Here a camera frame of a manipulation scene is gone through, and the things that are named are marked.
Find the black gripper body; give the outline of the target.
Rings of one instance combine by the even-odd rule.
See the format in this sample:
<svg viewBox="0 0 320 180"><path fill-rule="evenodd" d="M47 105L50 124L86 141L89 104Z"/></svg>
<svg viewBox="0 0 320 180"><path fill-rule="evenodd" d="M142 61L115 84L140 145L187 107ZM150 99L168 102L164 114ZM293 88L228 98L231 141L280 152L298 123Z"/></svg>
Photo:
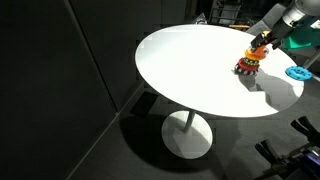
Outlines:
<svg viewBox="0 0 320 180"><path fill-rule="evenodd" d="M267 39L272 42L274 40L281 40L286 37L291 31L293 27L288 26L286 23L280 22L275 24L272 30L268 33Z"/></svg>

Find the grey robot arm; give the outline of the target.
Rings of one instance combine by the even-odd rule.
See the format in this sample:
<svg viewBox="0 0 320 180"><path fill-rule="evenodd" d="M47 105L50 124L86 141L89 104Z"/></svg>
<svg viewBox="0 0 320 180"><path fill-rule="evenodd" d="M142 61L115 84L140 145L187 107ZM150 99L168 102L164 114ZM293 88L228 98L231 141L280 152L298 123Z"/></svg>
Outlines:
<svg viewBox="0 0 320 180"><path fill-rule="evenodd" d="M292 0L279 13L271 13L269 30L262 30L251 41L251 48L272 45L273 49L300 49L320 45L320 0Z"/></svg>

